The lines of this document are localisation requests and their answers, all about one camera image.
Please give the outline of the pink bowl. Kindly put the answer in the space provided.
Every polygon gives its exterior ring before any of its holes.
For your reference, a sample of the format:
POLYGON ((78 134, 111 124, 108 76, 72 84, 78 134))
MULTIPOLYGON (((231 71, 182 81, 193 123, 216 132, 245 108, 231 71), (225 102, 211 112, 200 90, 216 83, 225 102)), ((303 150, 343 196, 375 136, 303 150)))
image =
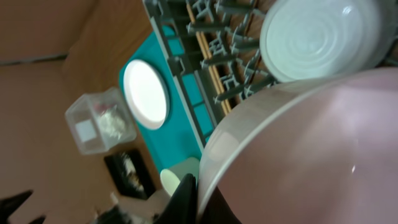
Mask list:
POLYGON ((217 125, 198 223, 396 223, 397 69, 261 90, 217 125))

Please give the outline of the white napkin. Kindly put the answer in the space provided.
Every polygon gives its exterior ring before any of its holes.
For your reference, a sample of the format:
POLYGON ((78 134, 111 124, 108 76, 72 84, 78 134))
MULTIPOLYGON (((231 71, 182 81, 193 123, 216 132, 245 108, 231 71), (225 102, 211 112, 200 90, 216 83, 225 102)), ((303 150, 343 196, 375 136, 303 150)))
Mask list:
POLYGON ((111 138, 120 140, 127 129, 127 124, 116 106, 106 109, 98 118, 99 128, 111 138))

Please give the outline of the grey bowl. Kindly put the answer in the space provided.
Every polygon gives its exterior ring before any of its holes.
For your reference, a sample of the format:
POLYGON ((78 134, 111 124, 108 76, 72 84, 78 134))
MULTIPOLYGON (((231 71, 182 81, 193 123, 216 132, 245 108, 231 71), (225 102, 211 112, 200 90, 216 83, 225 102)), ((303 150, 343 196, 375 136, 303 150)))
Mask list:
POLYGON ((259 47, 280 82, 351 75, 383 61, 396 29, 395 0, 277 0, 259 47))

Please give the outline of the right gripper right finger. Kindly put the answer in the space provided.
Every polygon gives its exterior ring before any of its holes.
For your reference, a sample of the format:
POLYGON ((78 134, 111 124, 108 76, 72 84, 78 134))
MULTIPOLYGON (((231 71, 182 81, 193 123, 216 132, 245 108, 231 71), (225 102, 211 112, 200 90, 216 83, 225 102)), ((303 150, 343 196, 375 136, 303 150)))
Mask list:
POLYGON ((241 224, 218 188, 201 217, 197 215, 196 178, 187 174, 178 185, 165 210, 154 218, 156 224, 241 224))

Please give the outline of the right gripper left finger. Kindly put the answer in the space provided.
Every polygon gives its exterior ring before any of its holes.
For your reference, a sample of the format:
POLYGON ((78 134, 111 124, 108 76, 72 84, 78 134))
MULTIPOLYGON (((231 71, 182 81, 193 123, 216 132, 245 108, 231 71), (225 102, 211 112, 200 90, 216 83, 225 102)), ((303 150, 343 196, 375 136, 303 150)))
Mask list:
POLYGON ((9 217, 34 193, 26 190, 17 195, 1 199, 1 224, 10 224, 9 217))

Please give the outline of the large pink plate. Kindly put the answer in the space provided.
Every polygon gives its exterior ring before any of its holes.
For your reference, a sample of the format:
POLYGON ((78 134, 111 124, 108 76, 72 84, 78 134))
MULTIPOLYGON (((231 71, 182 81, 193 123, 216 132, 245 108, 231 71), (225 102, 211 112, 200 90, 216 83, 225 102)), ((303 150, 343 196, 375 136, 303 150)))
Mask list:
POLYGON ((147 129, 159 129, 169 114, 169 93, 160 73, 144 60, 127 64, 123 77, 127 105, 135 119, 147 129))

